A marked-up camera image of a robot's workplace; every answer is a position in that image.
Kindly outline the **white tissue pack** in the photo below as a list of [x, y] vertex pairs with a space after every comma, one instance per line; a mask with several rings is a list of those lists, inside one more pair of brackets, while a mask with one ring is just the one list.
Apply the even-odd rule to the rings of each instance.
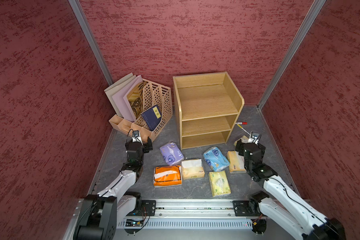
[[181, 150], [174, 142], [169, 142], [160, 147], [160, 152], [166, 164], [169, 166], [177, 165], [185, 159]]

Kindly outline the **orange tissue pack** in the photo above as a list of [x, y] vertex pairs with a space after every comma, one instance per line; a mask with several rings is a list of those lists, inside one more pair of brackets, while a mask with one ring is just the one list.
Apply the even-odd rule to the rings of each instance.
[[155, 167], [153, 185], [155, 188], [180, 186], [183, 183], [180, 165]]

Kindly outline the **green yellow tissue pack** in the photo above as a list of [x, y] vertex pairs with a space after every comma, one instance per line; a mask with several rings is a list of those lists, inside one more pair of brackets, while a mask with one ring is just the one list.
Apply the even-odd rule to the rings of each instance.
[[225, 171], [209, 172], [209, 181], [213, 197], [223, 197], [231, 194]]

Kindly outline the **cream tissue pack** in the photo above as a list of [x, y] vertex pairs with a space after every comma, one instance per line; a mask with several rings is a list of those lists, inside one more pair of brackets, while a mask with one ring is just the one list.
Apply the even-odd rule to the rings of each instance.
[[199, 179], [205, 176], [201, 159], [184, 160], [181, 165], [183, 180]]

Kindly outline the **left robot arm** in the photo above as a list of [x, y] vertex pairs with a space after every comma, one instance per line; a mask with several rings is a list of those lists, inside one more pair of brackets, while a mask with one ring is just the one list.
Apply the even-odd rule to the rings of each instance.
[[145, 205], [140, 193], [129, 191], [143, 172], [144, 154], [153, 149], [152, 140], [147, 138], [144, 144], [138, 137], [132, 137], [126, 141], [125, 147], [127, 162], [116, 179], [96, 195], [84, 198], [74, 240], [112, 240], [117, 225], [127, 215], [142, 217], [137, 225], [144, 227], [155, 214], [155, 207]]

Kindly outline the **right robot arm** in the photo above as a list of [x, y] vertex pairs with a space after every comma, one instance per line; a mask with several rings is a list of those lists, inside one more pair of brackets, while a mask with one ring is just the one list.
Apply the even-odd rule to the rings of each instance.
[[266, 148], [257, 142], [238, 141], [235, 151], [244, 158], [247, 174], [263, 190], [251, 196], [249, 209], [271, 218], [296, 240], [344, 240], [343, 224], [329, 219], [295, 193], [270, 166], [264, 164]]

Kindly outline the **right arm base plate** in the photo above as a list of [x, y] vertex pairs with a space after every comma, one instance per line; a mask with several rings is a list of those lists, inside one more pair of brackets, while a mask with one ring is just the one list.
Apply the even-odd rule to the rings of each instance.
[[266, 217], [267, 215], [260, 212], [260, 202], [255, 200], [249, 201], [233, 201], [233, 210], [236, 217], [245, 217], [248, 219], [256, 219], [260, 216]]

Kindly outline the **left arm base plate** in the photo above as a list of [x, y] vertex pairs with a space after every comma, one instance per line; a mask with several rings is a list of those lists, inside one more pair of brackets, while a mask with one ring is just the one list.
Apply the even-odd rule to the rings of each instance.
[[157, 201], [142, 200], [141, 206], [136, 207], [132, 212], [129, 212], [125, 217], [145, 217], [154, 216], [156, 213]]

